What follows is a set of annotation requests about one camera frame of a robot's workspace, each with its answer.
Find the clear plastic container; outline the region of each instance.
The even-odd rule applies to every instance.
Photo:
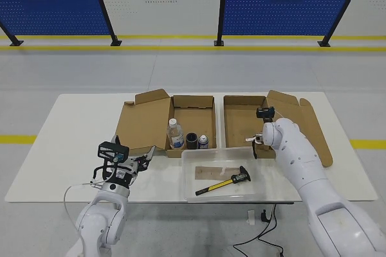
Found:
[[[253,156],[251,147],[185,150],[181,155],[184,193],[187,202],[251,202],[262,201],[264,179],[261,166]],[[238,168],[248,171],[251,181],[229,184],[196,196],[196,191],[213,186],[222,181],[196,180],[197,166]]]
[[[170,119],[167,126],[167,137],[172,149],[182,149],[185,145],[183,130],[176,119]]]

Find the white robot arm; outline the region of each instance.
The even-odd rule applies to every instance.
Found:
[[[316,150],[286,118],[265,122],[256,143],[276,162],[308,209],[309,228],[325,256],[386,256],[386,239],[368,214],[344,199],[327,179]]]
[[[147,169],[155,148],[152,147],[143,156],[129,158],[129,148],[122,146],[118,137],[115,137],[115,143],[104,142],[99,146],[98,156],[104,159],[104,165],[96,168],[92,181],[95,182],[97,170],[103,169],[104,183],[101,186],[93,184],[100,191],[78,216],[76,228],[81,237],[66,257],[111,256],[111,246],[119,241],[123,233],[129,186],[138,172]],[[113,203],[115,207],[98,205],[102,201]]]

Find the black fence post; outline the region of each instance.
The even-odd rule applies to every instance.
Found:
[[[343,17],[343,14],[345,14],[347,7],[349,6],[351,0],[345,0],[345,3],[342,6],[342,9],[340,10],[339,14],[336,17],[336,20],[334,21],[332,27],[329,30],[329,33],[324,36],[322,41],[317,41],[319,43],[320,47],[330,47],[329,40],[333,35],[333,32],[335,32],[336,27],[339,25],[340,20]]]
[[[0,21],[0,28],[4,31],[6,36],[12,41],[12,44],[10,46],[20,46],[24,41],[18,40],[15,35],[12,35],[5,27],[5,25]]]
[[[217,27],[217,40],[214,41],[214,46],[225,45],[223,40],[221,40],[221,36],[223,35],[223,23],[225,21],[225,6],[226,6],[226,0],[220,0],[219,26]]]
[[[122,44],[122,41],[117,39],[117,36],[115,35],[115,32],[113,31],[113,27],[111,26],[109,14],[107,13],[106,6],[104,5],[104,1],[98,0],[98,3],[100,4],[100,7],[101,7],[102,12],[103,12],[104,20],[106,21],[107,28],[109,29],[110,37],[112,40],[112,43],[110,44],[110,46],[120,46]]]

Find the black canister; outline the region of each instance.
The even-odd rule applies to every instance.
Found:
[[[187,149],[197,149],[198,148],[198,135],[195,133],[188,133],[186,135],[186,146]]]

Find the cardboard box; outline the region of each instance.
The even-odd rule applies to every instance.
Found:
[[[125,102],[116,129],[123,145],[131,154],[142,154],[155,145],[166,150],[169,158],[180,158],[183,150],[170,148],[167,138],[169,119],[176,118],[186,137],[188,133],[206,135],[209,148],[216,148],[216,115],[213,96],[175,95],[164,89],[135,96]]]
[[[227,147],[251,146],[252,143],[245,139],[263,129],[263,120],[256,118],[256,109],[273,106],[277,111],[274,121],[281,118],[280,114],[291,119],[315,147],[322,165],[328,167],[333,164],[315,111],[306,99],[302,98],[299,102],[295,96],[270,91],[267,96],[225,96],[223,100]],[[256,152],[260,158],[275,158],[274,150],[268,146],[257,145]]]

